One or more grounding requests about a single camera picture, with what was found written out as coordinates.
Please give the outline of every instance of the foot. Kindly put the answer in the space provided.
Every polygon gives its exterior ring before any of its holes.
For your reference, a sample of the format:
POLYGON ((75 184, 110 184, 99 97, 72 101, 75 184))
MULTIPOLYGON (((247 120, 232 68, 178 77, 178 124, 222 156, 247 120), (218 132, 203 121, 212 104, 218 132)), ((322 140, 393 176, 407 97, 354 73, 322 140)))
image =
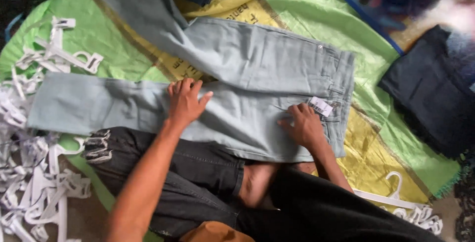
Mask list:
POLYGON ((293 165, 294 169, 297 169, 301 172, 312 174, 316 169, 315 162, 300 162, 293 165))
POLYGON ((279 167, 279 163, 266 162, 244 166, 244 178, 239 197, 246 207, 257 208, 261 204, 271 179, 279 167))

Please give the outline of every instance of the hand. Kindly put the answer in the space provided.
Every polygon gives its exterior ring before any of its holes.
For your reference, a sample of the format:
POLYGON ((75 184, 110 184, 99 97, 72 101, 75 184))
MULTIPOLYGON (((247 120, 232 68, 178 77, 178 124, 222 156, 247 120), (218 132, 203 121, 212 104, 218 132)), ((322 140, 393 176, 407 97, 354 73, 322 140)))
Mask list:
POLYGON ((201 80, 195 82, 192 78, 170 83, 167 88, 171 103, 168 118, 174 124, 186 128, 205 111, 206 103, 213 96, 213 92, 205 93, 198 100, 202 84, 201 80))
POLYGON ((324 135, 324 128, 320 122, 320 117, 315 114, 313 108, 305 103, 291 105, 287 112, 294 117, 294 127, 283 119, 277 123, 281 125, 294 141, 308 151, 320 151, 321 145, 328 144, 324 135))

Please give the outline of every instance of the forearm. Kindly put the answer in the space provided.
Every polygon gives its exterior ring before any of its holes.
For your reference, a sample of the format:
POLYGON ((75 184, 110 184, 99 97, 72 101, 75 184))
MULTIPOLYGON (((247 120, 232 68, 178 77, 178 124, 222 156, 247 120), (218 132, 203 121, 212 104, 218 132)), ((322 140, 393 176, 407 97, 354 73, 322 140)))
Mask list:
POLYGON ((319 177, 353 193, 353 189, 336 162, 332 147, 326 141, 309 148, 309 151, 315 161, 319 177))
POLYGON ((183 128, 169 120, 129 175, 109 216, 107 241, 142 241, 183 128))

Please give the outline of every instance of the person's left hand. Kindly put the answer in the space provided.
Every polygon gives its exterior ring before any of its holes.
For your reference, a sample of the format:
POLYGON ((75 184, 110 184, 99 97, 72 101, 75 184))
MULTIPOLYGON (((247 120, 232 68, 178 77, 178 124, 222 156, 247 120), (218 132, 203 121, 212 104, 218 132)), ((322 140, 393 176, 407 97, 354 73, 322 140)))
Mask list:
POLYGON ((198 92, 202 84, 201 80, 195 82, 192 78, 170 83, 167 90, 171 101, 168 115, 171 122, 186 128, 205 111, 206 103, 213 96, 213 92, 205 93, 198 100, 198 92))

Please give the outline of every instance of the barcode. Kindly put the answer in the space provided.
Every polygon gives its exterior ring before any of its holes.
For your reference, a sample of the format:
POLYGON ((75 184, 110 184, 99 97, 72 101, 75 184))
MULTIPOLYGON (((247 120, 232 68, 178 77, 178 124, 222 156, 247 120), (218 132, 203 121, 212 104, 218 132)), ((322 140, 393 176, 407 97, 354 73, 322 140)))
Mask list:
POLYGON ((311 106, 311 107, 313 107, 313 109, 315 109, 318 113, 322 113, 322 114, 323 114, 324 110, 321 109, 321 108, 319 108, 319 107, 317 107, 316 104, 309 103, 308 105, 311 106))

